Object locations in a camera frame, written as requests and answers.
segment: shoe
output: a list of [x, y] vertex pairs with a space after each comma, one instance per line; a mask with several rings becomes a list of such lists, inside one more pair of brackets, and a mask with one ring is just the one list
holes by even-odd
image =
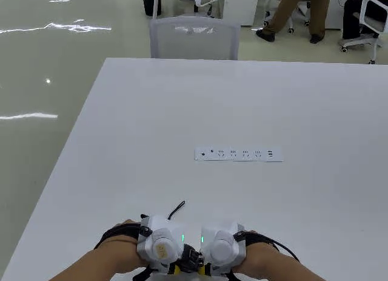
[[310, 43], [317, 44], [318, 42], [322, 41], [324, 37], [320, 37], [319, 35], [313, 34], [310, 39]]
[[260, 38], [264, 39], [265, 41], [268, 41], [268, 42], [275, 41], [275, 34], [274, 33], [265, 34], [265, 33], [263, 33], [262, 29], [257, 30], [256, 35], [259, 36]]

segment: velcro strap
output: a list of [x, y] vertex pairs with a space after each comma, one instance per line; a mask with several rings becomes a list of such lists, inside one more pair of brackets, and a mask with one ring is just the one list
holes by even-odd
[[98, 248], [100, 244], [102, 244], [106, 239], [109, 239], [111, 237], [117, 237], [119, 235], [126, 235], [127, 237], [133, 237], [134, 239], [138, 239], [139, 230], [139, 223], [124, 223], [122, 225], [115, 226], [114, 228], [109, 229], [102, 235], [101, 240], [95, 246], [95, 249]]

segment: yellow label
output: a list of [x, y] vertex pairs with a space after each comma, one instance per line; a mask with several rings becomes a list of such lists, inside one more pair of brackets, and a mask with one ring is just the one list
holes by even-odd
[[158, 254], [159, 259], [166, 259], [168, 257], [166, 247], [163, 244], [158, 244], [156, 246], [156, 253]]

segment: power strip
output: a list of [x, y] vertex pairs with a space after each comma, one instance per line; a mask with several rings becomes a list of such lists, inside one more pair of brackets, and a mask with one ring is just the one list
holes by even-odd
[[264, 161], [283, 162], [284, 157], [279, 147], [274, 148], [234, 148], [234, 147], [197, 147], [196, 161]]

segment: human hand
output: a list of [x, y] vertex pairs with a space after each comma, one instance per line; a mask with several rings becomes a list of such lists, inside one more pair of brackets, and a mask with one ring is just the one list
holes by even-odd
[[[128, 219], [124, 223], [118, 223], [116, 226], [125, 223], [135, 222]], [[113, 266], [116, 268], [116, 273], [124, 274], [132, 272], [139, 267], [147, 266], [147, 262], [140, 259], [136, 251], [137, 245], [137, 239], [127, 237], [126, 235], [118, 235], [106, 239], [96, 250], [105, 256], [109, 256]]]
[[241, 265], [233, 268], [234, 273], [241, 273], [255, 279], [266, 279], [267, 264], [279, 252], [266, 243], [254, 243], [247, 247], [247, 257]]

